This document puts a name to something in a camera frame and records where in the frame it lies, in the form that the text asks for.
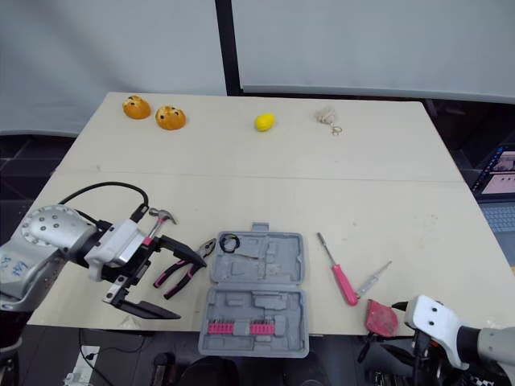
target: monitor screen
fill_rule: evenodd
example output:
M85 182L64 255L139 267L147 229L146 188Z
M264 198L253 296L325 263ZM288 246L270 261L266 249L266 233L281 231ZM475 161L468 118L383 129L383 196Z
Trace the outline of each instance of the monitor screen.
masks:
M515 151L503 151L490 168L490 180L482 194L515 193Z

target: white wall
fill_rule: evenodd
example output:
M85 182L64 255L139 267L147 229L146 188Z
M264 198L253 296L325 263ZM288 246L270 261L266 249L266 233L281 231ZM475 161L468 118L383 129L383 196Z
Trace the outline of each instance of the white wall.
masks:
M515 103L515 0L233 0L241 87Z
M0 2L0 134L76 135L108 91L224 95L214 1Z

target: toolbox lid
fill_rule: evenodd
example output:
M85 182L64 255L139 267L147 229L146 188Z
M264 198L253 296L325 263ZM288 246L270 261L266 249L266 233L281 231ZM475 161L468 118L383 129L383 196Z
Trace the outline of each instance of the toolbox lid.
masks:
M219 283L300 284L304 278L303 237L270 232L254 223L249 232L221 232L211 279Z

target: orange fruit toy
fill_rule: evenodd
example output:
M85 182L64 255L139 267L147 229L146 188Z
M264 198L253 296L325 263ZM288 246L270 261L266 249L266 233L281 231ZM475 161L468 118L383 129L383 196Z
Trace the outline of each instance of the orange fruit toy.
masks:
M165 130L177 130L186 123L186 116L183 110L173 106L163 106L155 112L155 121Z
M133 119L143 119L150 115L150 105L137 95L132 95L125 99L122 107L127 117Z

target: pliers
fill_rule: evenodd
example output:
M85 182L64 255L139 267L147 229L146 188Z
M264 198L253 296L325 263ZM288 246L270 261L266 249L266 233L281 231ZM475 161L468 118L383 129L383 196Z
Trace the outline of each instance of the pliers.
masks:
M216 247L216 239L211 239L209 241L206 241L203 243L199 250L197 251L198 255L205 259L207 256L209 256L212 251ZM154 287L159 288L177 269L181 269L184 266L188 265L188 263L184 260L177 261L175 264L173 264L171 267L169 267L167 270L165 270L161 275L157 278L157 280L154 282ZM175 294L177 294L184 286L192 279L193 275L201 269L201 265L195 265L192 264L189 268L189 270L186 272L184 277L180 279L179 283L177 283L176 286L169 289L167 292L164 293L164 298L169 299Z

